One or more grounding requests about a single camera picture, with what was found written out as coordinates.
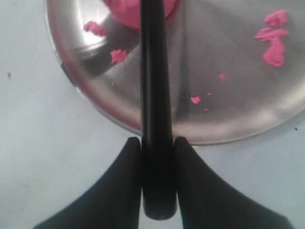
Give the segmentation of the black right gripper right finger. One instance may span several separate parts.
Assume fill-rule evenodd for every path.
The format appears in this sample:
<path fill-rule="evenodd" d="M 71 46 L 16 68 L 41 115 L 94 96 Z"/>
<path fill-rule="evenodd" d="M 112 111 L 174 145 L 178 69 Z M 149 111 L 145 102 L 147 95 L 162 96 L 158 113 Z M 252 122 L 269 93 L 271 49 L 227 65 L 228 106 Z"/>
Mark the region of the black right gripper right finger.
<path fill-rule="evenodd" d="M 282 216 L 220 178 L 184 137 L 174 142 L 179 206 L 185 229 L 291 229 Z"/>

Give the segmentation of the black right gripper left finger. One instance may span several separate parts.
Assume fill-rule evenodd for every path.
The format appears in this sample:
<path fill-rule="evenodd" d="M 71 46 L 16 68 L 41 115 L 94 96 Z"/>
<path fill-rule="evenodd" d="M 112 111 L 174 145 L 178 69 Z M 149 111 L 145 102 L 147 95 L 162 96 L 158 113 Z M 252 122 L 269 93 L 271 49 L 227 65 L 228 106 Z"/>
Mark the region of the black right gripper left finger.
<path fill-rule="evenodd" d="M 141 202 L 140 162 L 140 141 L 137 137 L 130 137 L 113 164 L 89 190 L 36 228 L 138 228 Z"/>

